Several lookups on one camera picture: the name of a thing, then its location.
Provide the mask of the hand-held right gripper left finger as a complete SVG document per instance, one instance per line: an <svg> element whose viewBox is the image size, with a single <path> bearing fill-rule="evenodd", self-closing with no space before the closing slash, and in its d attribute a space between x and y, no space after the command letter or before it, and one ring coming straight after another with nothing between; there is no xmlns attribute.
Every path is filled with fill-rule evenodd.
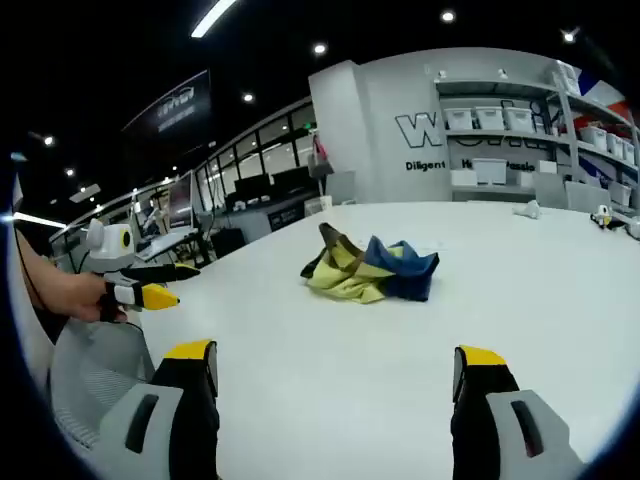
<svg viewBox="0 0 640 480"><path fill-rule="evenodd" d="M179 344L103 417L101 479L217 479L217 343Z"/></svg>

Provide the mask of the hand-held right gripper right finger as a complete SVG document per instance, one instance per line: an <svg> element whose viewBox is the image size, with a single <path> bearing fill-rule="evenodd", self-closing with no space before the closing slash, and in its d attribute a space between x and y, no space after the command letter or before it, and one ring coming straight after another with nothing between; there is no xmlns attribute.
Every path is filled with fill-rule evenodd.
<svg viewBox="0 0 640 480"><path fill-rule="evenodd" d="M454 479L576 479L584 470L567 423L520 389L497 353L455 348L452 403Z"/></svg>

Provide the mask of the person's left hand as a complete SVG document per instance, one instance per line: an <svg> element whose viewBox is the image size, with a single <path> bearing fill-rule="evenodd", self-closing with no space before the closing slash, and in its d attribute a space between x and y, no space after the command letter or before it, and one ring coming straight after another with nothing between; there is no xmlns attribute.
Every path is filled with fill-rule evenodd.
<svg viewBox="0 0 640 480"><path fill-rule="evenodd" d="M48 305L57 314L97 322L102 317L101 299L106 293L107 283L101 277L62 272L53 284Z"/></svg>

